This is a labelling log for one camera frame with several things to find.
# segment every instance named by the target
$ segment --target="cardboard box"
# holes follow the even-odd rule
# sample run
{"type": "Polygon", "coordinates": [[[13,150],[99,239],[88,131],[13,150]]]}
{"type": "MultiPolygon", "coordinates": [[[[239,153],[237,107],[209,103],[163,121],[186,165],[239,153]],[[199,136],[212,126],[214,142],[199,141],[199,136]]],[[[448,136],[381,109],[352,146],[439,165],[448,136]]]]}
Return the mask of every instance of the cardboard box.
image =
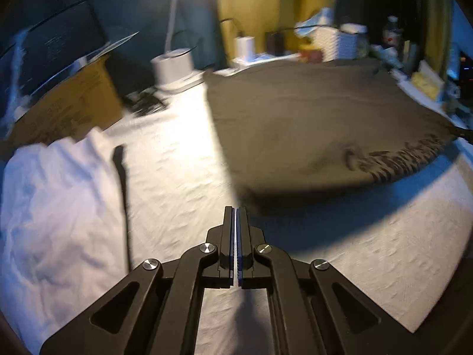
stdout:
{"type": "Polygon", "coordinates": [[[95,126],[104,130],[120,120],[122,105],[105,60],[86,65],[46,93],[15,123],[0,144],[0,157],[8,160],[18,147],[49,145],[67,136],[78,141],[95,126]]]}

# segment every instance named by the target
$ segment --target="table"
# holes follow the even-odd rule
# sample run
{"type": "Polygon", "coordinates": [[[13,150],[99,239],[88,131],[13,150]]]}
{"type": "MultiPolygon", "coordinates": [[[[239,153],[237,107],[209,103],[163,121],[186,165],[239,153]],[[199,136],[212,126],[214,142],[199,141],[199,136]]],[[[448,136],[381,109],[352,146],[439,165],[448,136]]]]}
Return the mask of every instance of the table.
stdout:
{"type": "MultiPolygon", "coordinates": [[[[198,85],[174,96],[164,112],[125,117],[106,130],[126,144],[134,265],[178,258],[221,224],[226,205],[238,206],[205,94],[198,85]]],[[[329,260],[414,331],[468,242],[472,161],[473,147],[458,141],[398,182],[251,222],[295,259],[329,260]]],[[[195,353],[273,354],[265,291],[206,290],[195,353]]]]}

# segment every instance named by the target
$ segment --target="white box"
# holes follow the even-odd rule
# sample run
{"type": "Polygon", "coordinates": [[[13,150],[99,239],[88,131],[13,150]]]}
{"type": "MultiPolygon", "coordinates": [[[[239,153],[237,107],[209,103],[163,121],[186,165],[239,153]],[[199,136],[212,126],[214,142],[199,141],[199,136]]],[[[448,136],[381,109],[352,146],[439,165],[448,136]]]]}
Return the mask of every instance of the white box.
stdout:
{"type": "Polygon", "coordinates": [[[322,26],[310,33],[312,43],[320,48],[323,61],[337,59],[353,60],[357,55],[357,35],[340,32],[336,28],[322,26]]]}

